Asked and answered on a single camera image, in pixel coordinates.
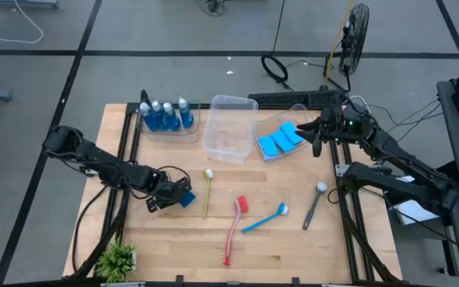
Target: pink brush handle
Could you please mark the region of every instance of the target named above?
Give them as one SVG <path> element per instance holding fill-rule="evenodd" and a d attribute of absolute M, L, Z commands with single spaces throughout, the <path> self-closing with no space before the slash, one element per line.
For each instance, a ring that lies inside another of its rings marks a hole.
<path fill-rule="evenodd" d="M 235 226 L 237 226 L 238 220 L 240 220 L 241 216 L 241 208 L 240 208 L 240 203 L 238 203 L 238 200 L 235 199 L 235 219 L 233 220 L 233 225 L 231 226 L 231 229 L 229 230 L 228 237 L 226 238 L 226 252 L 225 252 L 225 260 L 224 260 L 224 265 L 230 266 L 230 255 L 231 255 L 231 242 L 233 241 L 233 232 L 235 231 Z"/>

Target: blue scrub brush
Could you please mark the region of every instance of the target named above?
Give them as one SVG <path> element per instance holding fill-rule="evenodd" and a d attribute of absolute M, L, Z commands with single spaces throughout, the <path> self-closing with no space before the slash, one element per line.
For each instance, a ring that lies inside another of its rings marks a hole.
<path fill-rule="evenodd" d="M 251 231 L 251 230 L 255 229 L 256 227 L 260 226 L 261 224 L 267 222 L 268 220 L 270 220 L 272 218 L 275 218 L 275 217 L 277 217 L 279 215 L 285 215 L 287 213 L 288 213 L 288 207 L 286 206 L 286 204 L 284 204 L 284 202 L 281 202 L 280 205 L 279 205 L 279 208 L 277 208 L 277 212 L 274 215 L 269 216 L 269 217 L 267 217 L 265 219 L 262 219 L 259 222 L 256 222 L 253 225 L 243 229 L 242 233 L 246 233 L 247 231 Z"/>

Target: blue bottle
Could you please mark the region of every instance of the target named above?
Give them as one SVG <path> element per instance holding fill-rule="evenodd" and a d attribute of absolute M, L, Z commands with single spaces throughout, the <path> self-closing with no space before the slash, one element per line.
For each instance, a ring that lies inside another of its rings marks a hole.
<path fill-rule="evenodd" d="M 192 127 L 192 124 L 194 123 L 194 116 L 192 116 L 192 112 L 190 112 L 190 108 L 187 104 L 187 101 L 184 98 L 180 97 L 180 100 L 178 101 L 178 106 L 180 107 L 180 117 L 182 117 L 183 127 Z"/>
<path fill-rule="evenodd" d="M 176 116 L 175 109 L 170 103 L 165 103 L 164 107 L 164 123 L 167 129 L 177 132 L 180 129 L 180 119 Z"/>
<path fill-rule="evenodd" d="M 147 103 L 141 103 L 139 109 L 141 110 L 141 116 L 143 117 L 144 123 L 147 125 L 150 132 L 157 131 L 157 123 L 151 114 L 150 106 Z"/>
<path fill-rule="evenodd" d="M 163 106 L 157 100 L 151 103 L 151 114 L 155 122 L 157 130 L 167 131 L 166 124 L 164 123 L 164 110 Z"/>

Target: gray floor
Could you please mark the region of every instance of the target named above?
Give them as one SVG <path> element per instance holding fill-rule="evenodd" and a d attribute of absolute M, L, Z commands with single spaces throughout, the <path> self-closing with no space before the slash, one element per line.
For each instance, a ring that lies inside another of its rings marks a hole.
<path fill-rule="evenodd" d="M 37 45 L 0 42 L 0 49 L 77 49 L 94 0 L 61 0 L 58 11 L 26 12 L 42 27 Z M 233 0 L 227 14 L 212 18 L 197 1 L 103 0 L 87 49 L 94 50 L 270 50 L 281 8 L 279 0 Z M 365 52 L 457 53 L 433 0 L 366 0 L 371 20 Z M 459 33 L 459 1 L 444 0 Z M 328 51 L 343 17 L 344 0 L 287 1 L 277 50 Z M 33 27 L 18 12 L 0 8 L 0 37 L 33 39 Z M 297 58 L 281 58 L 287 64 Z M 322 58 L 306 58 L 322 63 Z M 0 258 L 37 162 L 73 57 L 0 56 L 0 88 L 14 100 L 0 102 Z M 317 89 L 320 68 L 288 69 L 295 90 Z M 435 99 L 437 81 L 459 75 L 459 60 L 362 59 L 352 76 L 352 95 L 390 110 L 396 120 Z M 340 75 L 334 78 L 342 81 Z M 83 57 L 61 124 L 94 140 L 107 103 L 151 96 L 196 96 L 210 102 L 217 94 L 247 96 L 282 92 L 268 78 L 259 57 Z M 372 109 L 381 125 L 388 116 Z M 397 128 L 399 138 L 406 129 Z M 453 158 L 443 117 L 419 124 L 402 147 L 437 166 Z M 6 283 L 59 278 L 69 249 L 84 178 L 58 162 L 46 164 Z M 435 269 L 443 254 L 415 227 L 391 217 L 405 279 L 418 284 L 455 286 Z"/>

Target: blue sponge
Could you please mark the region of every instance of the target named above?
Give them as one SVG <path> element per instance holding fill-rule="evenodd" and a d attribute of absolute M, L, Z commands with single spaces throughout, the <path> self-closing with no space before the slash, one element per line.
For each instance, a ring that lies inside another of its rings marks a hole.
<path fill-rule="evenodd" d="M 297 145 L 298 143 L 304 140 L 295 133 L 296 128 L 292 122 L 282 124 L 280 126 L 280 129 L 281 131 L 283 131 L 286 137 L 288 137 L 288 140 L 290 140 L 292 144 Z"/>
<path fill-rule="evenodd" d="M 272 134 L 272 138 L 284 153 L 295 149 L 295 145 L 286 137 L 282 131 L 274 132 Z"/>
<path fill-rule="evenodd" d="M 185 193 L 183 196 L 183 199 L 180 200 L 180 205 L 183 206 L 183 208 L 186 208 L 193 200 L 196 198 L 196 195 L 192 193 L 192 191 L 188 191 Z"/>
<path fill-rule="evenodd" d="M 263 156 L 265 160 L 271 159 L 272 157 L 279 155 L 279 151 L 277 150 L 276 143 L 271 136 L 262 136 L 258 139 L 260 142 L 261 150 L 263 151 Z"/>

